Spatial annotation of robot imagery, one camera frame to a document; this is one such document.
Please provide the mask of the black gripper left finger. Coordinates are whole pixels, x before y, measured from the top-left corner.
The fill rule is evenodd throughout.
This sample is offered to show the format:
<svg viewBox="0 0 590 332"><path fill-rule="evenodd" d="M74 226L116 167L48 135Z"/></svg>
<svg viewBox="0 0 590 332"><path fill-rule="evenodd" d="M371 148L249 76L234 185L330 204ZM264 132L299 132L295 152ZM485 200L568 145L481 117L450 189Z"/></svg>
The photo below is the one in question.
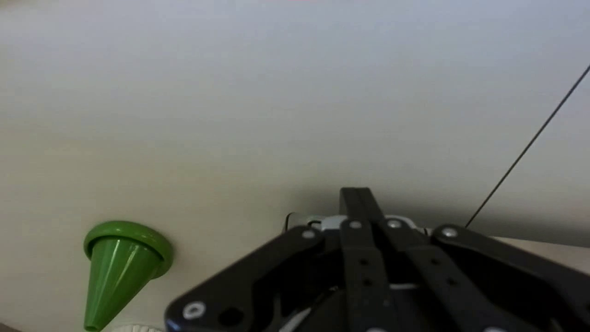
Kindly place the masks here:
<svg viewBox="0 0 590 332"><path fill-rule="evenodd" d="M336 233L295 228L172 301L166 332L271 332L339 287L339 265Z"/></svg>

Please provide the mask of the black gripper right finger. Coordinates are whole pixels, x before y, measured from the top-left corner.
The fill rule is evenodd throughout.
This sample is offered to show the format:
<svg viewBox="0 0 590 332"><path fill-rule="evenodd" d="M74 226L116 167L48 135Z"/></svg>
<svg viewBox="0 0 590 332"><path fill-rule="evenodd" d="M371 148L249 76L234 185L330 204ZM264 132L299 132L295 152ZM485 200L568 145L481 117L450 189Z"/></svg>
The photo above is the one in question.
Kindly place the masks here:
<svg viewBox="0 0 590 332"><path fill-rule="evenodd" d="M393 220L415 290L396 296L404 332L590 332L590 278L500 241Z"/></svg>

